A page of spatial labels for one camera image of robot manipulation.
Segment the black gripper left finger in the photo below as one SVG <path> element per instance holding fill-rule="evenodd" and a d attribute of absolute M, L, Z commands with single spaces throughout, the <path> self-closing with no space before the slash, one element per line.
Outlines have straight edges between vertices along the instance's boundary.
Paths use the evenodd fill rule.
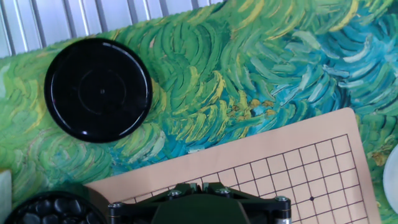
<path fill-rule="evenodd" d="M 136 203 L 113 202 L 108 205 L 110 224 L 133 223 L 139 216 L 153 217 L 160 205 L 165 202 L 200 192 L 197 183 L 181 183 L 174 188 Z"/>

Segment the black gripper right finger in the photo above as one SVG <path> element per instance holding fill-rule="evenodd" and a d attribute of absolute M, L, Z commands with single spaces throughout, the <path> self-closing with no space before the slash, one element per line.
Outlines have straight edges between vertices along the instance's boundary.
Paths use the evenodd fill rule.
<path fill-rule="evenodd" d="M 291 222 L 291 200 L 285 196 L 264 199 L 226 187 L 220 182 L 205 182 L 201 193 L 207 196 L 203 215 L 210 223 Z"/>

